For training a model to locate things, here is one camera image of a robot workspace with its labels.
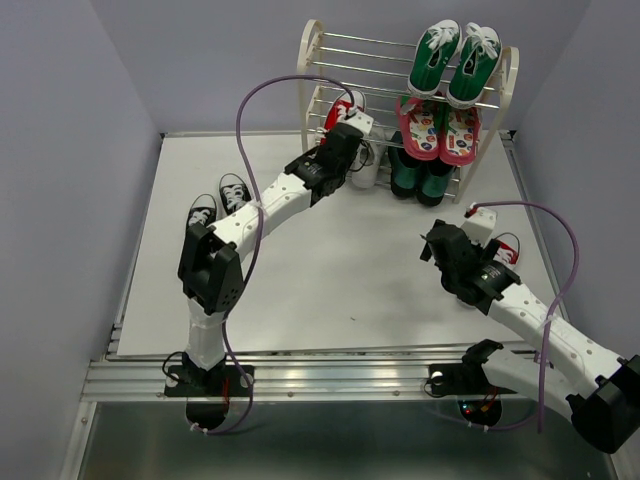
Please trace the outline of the white sneaker with grey mesh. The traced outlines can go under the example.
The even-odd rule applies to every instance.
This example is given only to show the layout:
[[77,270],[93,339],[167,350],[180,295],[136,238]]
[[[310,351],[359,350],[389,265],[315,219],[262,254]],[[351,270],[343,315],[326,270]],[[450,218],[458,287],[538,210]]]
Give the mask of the white sneaker with grey mesh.
[[368,140],[363,140],[351,166],[351,181],[359,189],[372,188],[386,150],[384,130],[373,127]]

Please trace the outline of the red canvas sneaker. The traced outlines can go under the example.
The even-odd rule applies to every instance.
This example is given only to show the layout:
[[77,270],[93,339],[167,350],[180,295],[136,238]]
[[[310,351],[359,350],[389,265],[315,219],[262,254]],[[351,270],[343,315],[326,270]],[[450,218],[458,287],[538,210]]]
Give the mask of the red canvas sneaker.
[[344,92],[338,96],[326,115],[324,130],[331,130],[339,121],[344,120],[353,108],[361,112],[366,111],[366,97],[362,92],[352,90],[351,93]]
[[498,250],[494,259],[511,270],[516,270],[521,253],[520,238],[512,232],[503,232],[495,237]]

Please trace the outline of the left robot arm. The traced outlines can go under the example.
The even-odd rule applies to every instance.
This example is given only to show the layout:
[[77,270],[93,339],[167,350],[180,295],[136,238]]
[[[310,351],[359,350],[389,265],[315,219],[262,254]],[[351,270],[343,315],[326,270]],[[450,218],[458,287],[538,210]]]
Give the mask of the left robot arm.
[[187,229],[178,278],[189,307],[188,340],[181,367],[169,376],[177,385],[206,396],[222,393],[223,325],[247,284],[242,262],[257,257],[261,240],[273,230],[342,187],[370,130],[337,123],[323,144],[289,163],[261,196],[210,227]]

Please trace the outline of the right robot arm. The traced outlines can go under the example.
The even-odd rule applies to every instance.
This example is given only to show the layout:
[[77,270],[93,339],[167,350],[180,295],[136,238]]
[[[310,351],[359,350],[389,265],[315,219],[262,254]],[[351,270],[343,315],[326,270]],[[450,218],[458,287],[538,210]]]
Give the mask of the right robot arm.
[[494,258],[498,247],[475,245],[466,232],[442,220],[424,235],[424,261],[434,261],[450,294],[519,335],[553,369],[495,347],[460,366],[472,390],[503,387],[538,401],[567,418],[597,450],[613,454],[639,429],[639,358],[598,345],[550,313],[519,276]]

